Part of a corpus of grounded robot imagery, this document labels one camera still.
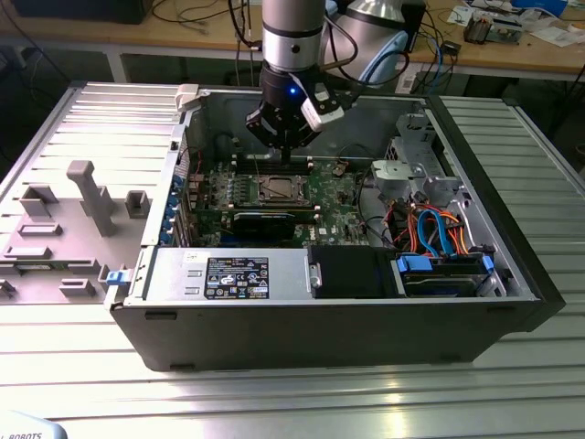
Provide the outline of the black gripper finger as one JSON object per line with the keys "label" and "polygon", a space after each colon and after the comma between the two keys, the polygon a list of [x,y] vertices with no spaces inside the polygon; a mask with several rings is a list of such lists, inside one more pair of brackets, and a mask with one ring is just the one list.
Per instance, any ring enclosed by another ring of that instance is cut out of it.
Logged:
{"label": "black gripper finger", "polygon": [[319,133],[313,130],[300,130],[286,136],[286,163],[291,162],[292,150],[308,146]]}
{"label": "black gripper finger", "polygon": [[246,116],[246,128],[265,146],[279,150],[281,163],[286,163],[286,131],[275,109],[257,109]]}

